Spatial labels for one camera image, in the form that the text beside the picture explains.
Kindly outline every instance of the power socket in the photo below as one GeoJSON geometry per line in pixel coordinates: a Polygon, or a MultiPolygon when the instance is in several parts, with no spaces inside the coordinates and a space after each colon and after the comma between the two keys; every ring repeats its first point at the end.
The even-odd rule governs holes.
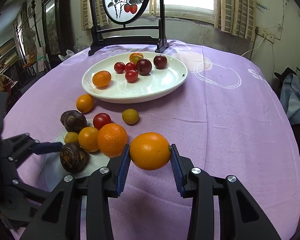
{"type": "Polygon", "coordinates": [[[260,35],[261,37],[270,41],[271,43],[274,43],[275,35],[273,33],[269,32],[268,30],[263,29],[263,28],[258,27],[258,29],[259,29],[258,35],[260,35]]]}

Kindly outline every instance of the orange fruit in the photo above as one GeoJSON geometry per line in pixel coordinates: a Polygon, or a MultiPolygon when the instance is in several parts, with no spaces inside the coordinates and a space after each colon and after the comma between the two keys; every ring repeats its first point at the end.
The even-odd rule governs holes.
{"type": "Polygon", "coordinates": [[[127,132],[116,123],[108,123],[99,131],[98,146],[108,157],[120,156],[126,143],[128,143],[127,132]]]}
{"type": "Polygon", "coordinates": [[[98,87],[106,87],[111,82],[111,74],[108,71],[99,71],[93,75],[92,83],[98,87]]]}
{"type": "Polygon", "coordinates": [[[93,96],[89,94],[79,96],[77,102],[75,103],[75,106],[81,113],[90,112],[94,106],[93,96]]]}
{"type": "Polygon", "coordinates": [[[162,168],[170,160],[168,140],[159,133],[138,135],[130,144],[130,157],[140,169],[153,171],[162,168]]]}
{"type": "Polygon", "coordinates": [[[143,59],[142,56],[140,56],[140,55],[135,55],[135,56],[132,57],[132,59],[131,59],[130,62],[132,62],[134,65],[136,65],[136,64],[138,63],[138,61],[141,60],[141,59],[143,59]]]}
{"type": "Polygon", "coordinates": [[[134,56],[141,56],[141,58],[143,58],[143,54],[142,54],[141,52],[134,52],[134,53],[132,53],[132,54],[130,55],[130,57],[129,57],[129,61],[130,61],[130,62],[132,62],[131,60],[132,60],[132,58],[133,58],[134,56]]]}
{"type": "Polygon", "coordinates": [[[99,130],[94,127],[85,127],[79,132],[79,145],[87,152],[96,152],[99,150],[98,146],[99,130]]]}

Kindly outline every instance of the green-yellow fruit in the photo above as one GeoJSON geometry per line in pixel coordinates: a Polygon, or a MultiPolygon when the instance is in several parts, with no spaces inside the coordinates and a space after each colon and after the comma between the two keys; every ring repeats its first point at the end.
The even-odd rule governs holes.
{"type": "Polygon", "coordinates": [[[68,132],[65,137],[65,143],[77,143],[79,134],[76,132],[68,132]]]}
{"type": "Polygon", "coordinates": [[[134,124],[139,121],[139,113],[134,109],[124,110],[122,113],[122,119],[127,124],[134,124]]]}

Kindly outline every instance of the round table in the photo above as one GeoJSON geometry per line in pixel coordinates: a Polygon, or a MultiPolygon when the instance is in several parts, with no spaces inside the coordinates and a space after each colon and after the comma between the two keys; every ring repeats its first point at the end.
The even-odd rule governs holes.
{"type": "MultiPolygon", "coordinates": [[[[91,57],[89,49],[72,56],[20,98],[4,119],[2,137],[28,132],[41,142],[52,141],[64,129],[61,114],[75,109],[76,99],[85,93],[81,78],[89,67],[112,55],[154,49],[108,46],[91,57]]],[[[139,104],[96,100],[87,119],[108,113],[126,129],[129,142],[144,132],[161,133],[194,166],[216,177],[235,175],[281,239],[290,239],[300,216],[300,158],[289,121],[260,70],[238,55],[180,41],[170,41],[164,53],[189,69],[182,86],[163,98],[139,104]],[[139,111],[137,125],[123,122],[121,113],[127,108],[139,111]]],[[[42,160],[31,155],[19,167],[25,183],[40,187],[42,160]]],[[[131,163],[124,192],[118,199],[109,199],[114,239],[185,240],[191,203],[177,192],[170,164],[143,171],[131,163]]],[[[219,229],[216,220],[215,239],[220,237],[219,229]]]]}

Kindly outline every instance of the silver bolt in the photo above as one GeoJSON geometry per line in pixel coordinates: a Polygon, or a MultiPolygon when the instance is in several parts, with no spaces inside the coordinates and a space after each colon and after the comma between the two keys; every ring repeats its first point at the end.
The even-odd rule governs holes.
{"type": "Polygon", "coordinates": [[[230,175],[230,176],[228,176],[228,180],[229,180],[230,182],[236,182],[236,181],[237,181],[237,178],[236,178],[235,176],[233,176],[233,175],[230,175]]]}
{"type": "Polygon", "coordinates": [[[64,180],[65,182],[70,182],[72,179],[73,179],[73,177],[72,177],[71,175],[67,175],[67,176],[64,177],[63,180],[64,180]]]}
{"type": "Polygon", "coordinates": [[[109,169],[107,167],[102,167],[99,171],[100,173],[105,174],[109,172],[109,169]]]}
{"type": "Polygon", "coordinates": [[[193,173],[193,174],[199,174],[200,172],[201,172],[201,170],[199,169],[199,168],[192,168],[191,169],[191,172],[193,173]]]}

